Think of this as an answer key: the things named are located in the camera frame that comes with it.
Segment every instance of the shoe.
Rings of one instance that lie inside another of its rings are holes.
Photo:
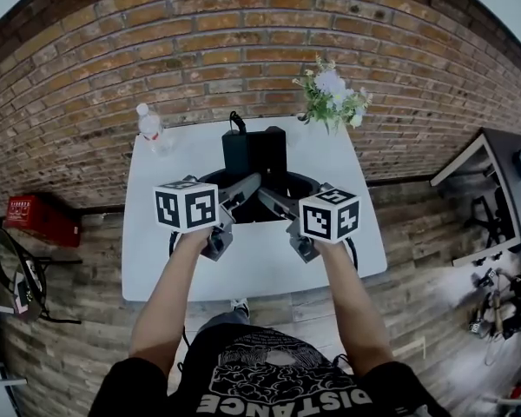
[[[243,309],[245,311],[245,314],[247,315],[247,318],[250,317],[249,313],[249,305],[247,304],[247,298],[241,298],[240,300],[232,300],[232,311],[236,309]]]

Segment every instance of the black and white cube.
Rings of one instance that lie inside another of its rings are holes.
[[[360,198],[352,193],[331,189],[303,198],[299,205],[303,236],[336,243],[359,229]]]
[[[154,187],[156,222],[187,233],[220,223],[218,186],[174,181]]]

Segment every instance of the black t-shirt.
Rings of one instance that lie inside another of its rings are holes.
[[[130,358],[104,379],[89,416],[308,417],[449,415],[406,365],[356,379],[304,341],[272,329],[221,324],[198,334],[178,390],[156,365]]]

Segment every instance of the red plastic box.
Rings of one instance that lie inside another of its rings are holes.
[[[61,247],[78,247],[81,240],[81,223],[36,195],[11,197],[3,226],[19,228],[41,241]]]

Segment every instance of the plastic bottle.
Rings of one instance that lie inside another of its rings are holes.
[[[160,157],[164,157],[169,153],[169,146],[163,137],[162,123],[160,117],[151,109],[148,109],[146,103],[137,105],[137,114],[139,115],[139,131],[147,141],[150,149]]]

